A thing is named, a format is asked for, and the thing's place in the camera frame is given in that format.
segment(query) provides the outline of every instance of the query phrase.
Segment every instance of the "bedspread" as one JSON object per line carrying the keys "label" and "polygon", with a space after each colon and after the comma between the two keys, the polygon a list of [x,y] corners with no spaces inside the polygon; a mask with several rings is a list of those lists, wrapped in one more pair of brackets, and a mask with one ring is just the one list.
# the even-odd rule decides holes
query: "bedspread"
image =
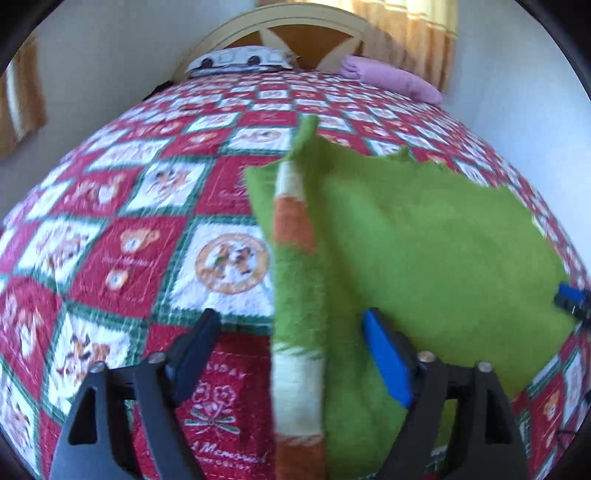
{"label": "bedspread", "polygon": [[[417,161],[483,186],[507,184],[572,281],[585,285],[540,195],[441,109],[316,72],[188,80],[67,154],[0,229],[0,426],[34,477],[48,477],[91,363],[135,364],[212,307],[225,332],[177,417],[208,478],[272,478],[273,288],[242,170],[280,158],[310,113],[320,134],[364,154],[407,144]],[[587,412],[590,353],[587,333],[575,328],[514,400],[536,478],[570,441],[557,432],[576,430]],[[155,479],[133,406],[129,416],[143,473]]]}

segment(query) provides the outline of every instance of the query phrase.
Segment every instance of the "wall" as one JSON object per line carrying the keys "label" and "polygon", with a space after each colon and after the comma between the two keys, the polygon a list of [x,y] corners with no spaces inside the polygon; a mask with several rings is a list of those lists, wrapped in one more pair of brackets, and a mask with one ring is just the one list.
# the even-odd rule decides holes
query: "wall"
{"label": "wall", "polygon": [[546,199],[591,267],[591,101],[543,27],[514,0],[460,0],[444,107]]}
{"label": "wall", "polygon": [[0,164],[0,219],[93,131],[170,78],[183,54],[254,0],[65,0],[38,28],[49,122]]}

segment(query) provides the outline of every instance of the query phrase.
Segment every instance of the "screw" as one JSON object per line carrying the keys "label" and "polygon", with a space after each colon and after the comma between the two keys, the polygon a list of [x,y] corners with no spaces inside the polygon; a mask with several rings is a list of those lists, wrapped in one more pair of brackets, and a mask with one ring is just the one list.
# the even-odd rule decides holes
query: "screw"
{"label": "screw", "polygon": [[151,353],[148,357],[149,364],[161,364],[166,360],[166,353],[164,352],[154,352]]}
{"label": "screw", "polygon": [[478,370],[480,370],[483,373],[489,374],[492,372],[492,364],[490,364],[489,362],[479,362]]}
{"label": "screw", "polygon": [[104,362],[97,362],[95,364],[92,364],[92,366],[89,368],[89,371],[91,374],[99,374],[101,373],[105,368],[106,368],[106,364]]}
{"label": "screw", "polygon": [[418,354],[418,360],[424,364],[430,364],[434,362],[436,358],[435,354],[428,350],[422,351]]}

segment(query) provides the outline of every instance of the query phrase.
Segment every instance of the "orange curtain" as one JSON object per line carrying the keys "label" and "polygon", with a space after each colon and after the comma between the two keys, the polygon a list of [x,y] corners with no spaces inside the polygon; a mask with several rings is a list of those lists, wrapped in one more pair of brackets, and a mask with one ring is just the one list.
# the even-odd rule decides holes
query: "orange curtain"
{"label": "orange curtain", "polygon": [[[412,72],[444,92],[453,64],[457,0],[285,0],[330,5],[368,20],[363,55]],[[258,0],[258,5],[281,0]]]}
{"label": "orange curtain", "polygon": [[0,77],[0,160],[47,122],[37,45],[29,37]]}

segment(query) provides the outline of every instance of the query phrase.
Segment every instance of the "pink towel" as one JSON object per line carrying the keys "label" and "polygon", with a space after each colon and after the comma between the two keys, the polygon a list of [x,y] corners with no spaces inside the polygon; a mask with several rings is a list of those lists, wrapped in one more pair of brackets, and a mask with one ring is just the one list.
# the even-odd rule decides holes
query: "pink towel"
{"label": "pink towel", "polygon": [[339,70],[343,77],[373,85],[394,93],[400,93],[417,102],[439,105],[443,97],[429,82],[421,77],[392,67],[383,61],[347,55]]}

